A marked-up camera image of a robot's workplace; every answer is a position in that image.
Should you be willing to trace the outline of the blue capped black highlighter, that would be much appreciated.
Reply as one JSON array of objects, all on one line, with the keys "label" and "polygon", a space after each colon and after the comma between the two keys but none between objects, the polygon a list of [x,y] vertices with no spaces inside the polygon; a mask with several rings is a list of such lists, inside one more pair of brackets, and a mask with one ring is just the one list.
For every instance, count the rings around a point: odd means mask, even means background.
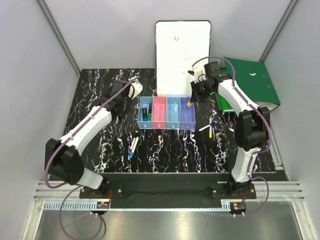
[{"label": "blue capped black highlighter", "polygon": [[147,110],[146,107],[144,107],[144,108],[142,109],[142,118],[143,118],[143,119],[147,119],[147,118],[148,118],[148,110]]}]

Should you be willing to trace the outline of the green capped black highlighter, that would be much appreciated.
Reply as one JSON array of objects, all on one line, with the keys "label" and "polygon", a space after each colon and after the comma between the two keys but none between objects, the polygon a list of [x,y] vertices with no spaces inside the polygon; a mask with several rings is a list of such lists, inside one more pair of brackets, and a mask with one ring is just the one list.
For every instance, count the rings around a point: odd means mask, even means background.
[{"label": "green capped black highlighter", "polygon": [[151,119],[152,119],[152,110],[153,110],[153,104],[150,103],[149,107],[148,107],[148,116],[147,116],[148,121],[151,121]]}]

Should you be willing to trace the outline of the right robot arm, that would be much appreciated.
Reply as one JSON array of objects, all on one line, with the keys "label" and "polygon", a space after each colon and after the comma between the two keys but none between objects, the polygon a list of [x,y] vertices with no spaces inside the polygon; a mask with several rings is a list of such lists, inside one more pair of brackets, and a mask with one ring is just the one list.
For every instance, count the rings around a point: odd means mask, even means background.
[{"label": "right robot arm", "polygon": [[232,198],[239,198],[251,188],[256,157],[268,151],[263,146],[272,142],[270,110],[253,102],[238,85],[236,74],[223,72],[216,61],[205,64],[203,70],[192,64],[187,72],[193,77],[190,105],[204,102],[215,92],[226,99],[237,116],[234,137],[238,149],[226,192]]}]

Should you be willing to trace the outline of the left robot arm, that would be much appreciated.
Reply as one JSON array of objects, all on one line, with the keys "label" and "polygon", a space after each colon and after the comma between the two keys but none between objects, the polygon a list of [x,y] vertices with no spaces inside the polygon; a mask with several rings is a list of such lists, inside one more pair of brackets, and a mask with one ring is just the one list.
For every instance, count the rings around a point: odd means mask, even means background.
[{"label": "left robot arm", "polygon": [[75,128],[59,139],[47,141],[44,163],[46,181],[48,176],[52,176],[64,184],[88,187],[97,198],[103,198],[108,193],[107,181],[86,168],[81,156],[101,129],[131,110],[132,101],[143,89],[138,79],[136,76],[129,81],[116,80],[92,103],[88,115]]}]

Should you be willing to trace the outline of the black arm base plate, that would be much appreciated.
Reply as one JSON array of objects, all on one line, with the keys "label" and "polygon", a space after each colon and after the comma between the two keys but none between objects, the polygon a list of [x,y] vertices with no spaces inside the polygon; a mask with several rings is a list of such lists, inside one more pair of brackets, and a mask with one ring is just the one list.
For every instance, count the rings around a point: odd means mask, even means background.
[{"label": "black arm base plate", "polygon": [[116,210],[214,209],[222,200],[255,200],[256,189],[250,184],[244,191],[229,193],[228,173],[104,173],[102,185],[85,187],[80,198],[100,201],[111,198]]}]

